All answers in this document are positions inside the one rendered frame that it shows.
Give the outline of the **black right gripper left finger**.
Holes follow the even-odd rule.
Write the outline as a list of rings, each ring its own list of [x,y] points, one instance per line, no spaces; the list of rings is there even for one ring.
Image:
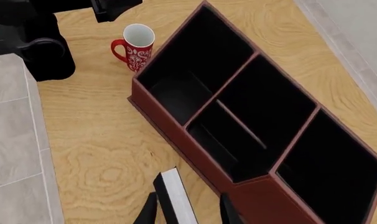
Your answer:
[[[134,224],[155,224],[157,216],[157,194],[151,192],[148,198],[134,221]]]

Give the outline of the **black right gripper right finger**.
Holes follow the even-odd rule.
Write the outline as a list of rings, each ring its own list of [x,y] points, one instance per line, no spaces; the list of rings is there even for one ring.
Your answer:
[[[243,224],[228,194],[220,195],[220,216],[222,224]]]

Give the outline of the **red-brown desk caddy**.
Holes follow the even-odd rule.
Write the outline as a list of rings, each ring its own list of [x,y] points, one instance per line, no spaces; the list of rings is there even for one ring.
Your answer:
[[[130,101],[247,224],[371,223],[377,154],[210,3]]]

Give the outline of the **red mug with white pattern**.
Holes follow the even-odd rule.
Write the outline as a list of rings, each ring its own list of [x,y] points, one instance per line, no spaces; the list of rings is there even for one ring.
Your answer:
[[[123,38],[112,41],[112,54],[126,63],[133,72],[138,72],[151,58],[155,42],[154,31],[144,24],[130,24],[123,30]],[[125,56],[115,51],[117,46],[123,46]]]

